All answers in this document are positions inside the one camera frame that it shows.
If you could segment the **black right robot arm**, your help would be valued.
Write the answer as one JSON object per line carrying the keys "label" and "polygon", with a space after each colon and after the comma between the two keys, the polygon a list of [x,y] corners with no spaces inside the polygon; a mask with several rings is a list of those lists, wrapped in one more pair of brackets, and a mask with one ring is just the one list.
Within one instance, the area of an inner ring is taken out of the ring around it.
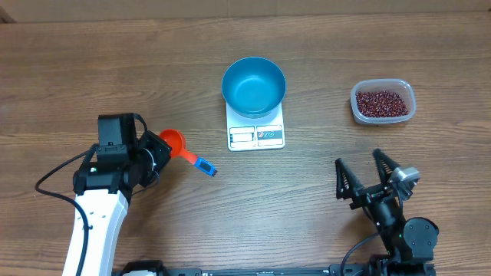
{"label": "black right robot arm", "polygon": [[340,274],[348,272],[347,262],[353,251],[379,237],[387,254],[374,255],[361,268],[362,275],[435,275],[433,250],[440,233],[437,225],[423,217],[405,218],[404,202],[413,195],[420,180],[417,168],[402,167],[380,149],[373,151],[380,182],[365,187],[341,158],[335,160],[336,197],[350,199],[350,208],[362,209],[375,224],[377,232],[358,242],[344,256]]}

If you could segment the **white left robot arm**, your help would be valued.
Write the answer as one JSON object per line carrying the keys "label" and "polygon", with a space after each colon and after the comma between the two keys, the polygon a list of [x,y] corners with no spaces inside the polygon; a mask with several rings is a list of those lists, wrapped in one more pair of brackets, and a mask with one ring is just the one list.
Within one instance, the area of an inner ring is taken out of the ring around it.
{"label": "white left robot arm", "polygon": [[148,187],[176,149],[151,131],[125,142],[95,144],[74,174],[74,227],[63,275],[110,275],[133,189]]}

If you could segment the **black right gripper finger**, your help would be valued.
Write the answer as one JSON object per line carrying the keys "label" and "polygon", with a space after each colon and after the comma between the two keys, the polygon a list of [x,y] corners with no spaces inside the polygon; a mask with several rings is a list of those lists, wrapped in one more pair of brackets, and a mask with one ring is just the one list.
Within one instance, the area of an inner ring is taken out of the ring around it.
{"label": "black right gripper finger", "polygon": [[393,161],[382,150],[375,149],[373,151],[374,161],[377,167],[378,175],[382,183],[387,183],[393,171],[400,166],[399,163]]}
{"label": "black right gripper finger", "polygon": [[344,162],[342,158],[335,160],[336,168],[336,197],[337,199],[349,199],[358,195],[364,186],[360,180],[352,172],[350,167]]}

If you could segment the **red measuring scoop blue handle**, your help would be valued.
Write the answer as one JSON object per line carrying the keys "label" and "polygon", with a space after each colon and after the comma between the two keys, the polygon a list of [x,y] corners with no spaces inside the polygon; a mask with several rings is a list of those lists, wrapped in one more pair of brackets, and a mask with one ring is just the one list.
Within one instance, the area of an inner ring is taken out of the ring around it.
{"label": "red measuring scoop blue handle", "polygon": [[163,130],[159,137],[171,147],[171,158],[182,157],[208,176],[217,174],[217,169],[212,163],[186,149],[186,138],[179,130]]}

